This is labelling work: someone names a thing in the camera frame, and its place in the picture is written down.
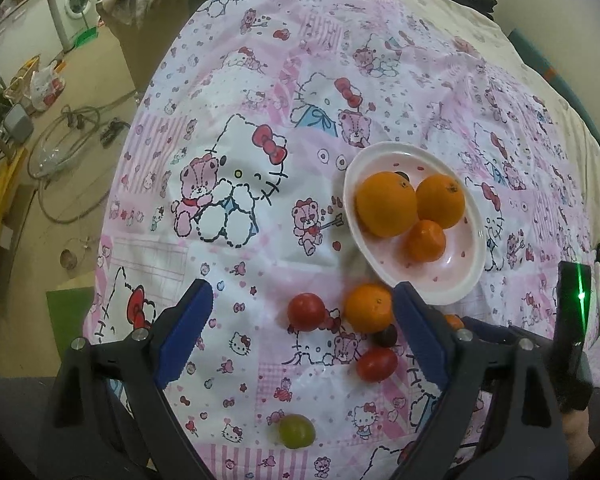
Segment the person's right hand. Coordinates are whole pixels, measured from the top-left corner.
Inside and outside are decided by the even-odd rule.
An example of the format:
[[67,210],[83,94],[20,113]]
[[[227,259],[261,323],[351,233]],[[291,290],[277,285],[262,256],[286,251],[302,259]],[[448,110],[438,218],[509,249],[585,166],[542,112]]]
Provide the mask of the person's right hand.
[[588,433],[590,415],[584,411],[571,410],[562,414],[562,431],[568,448],[568,465],[571,471],[578,469],[594,451],[595,444]]

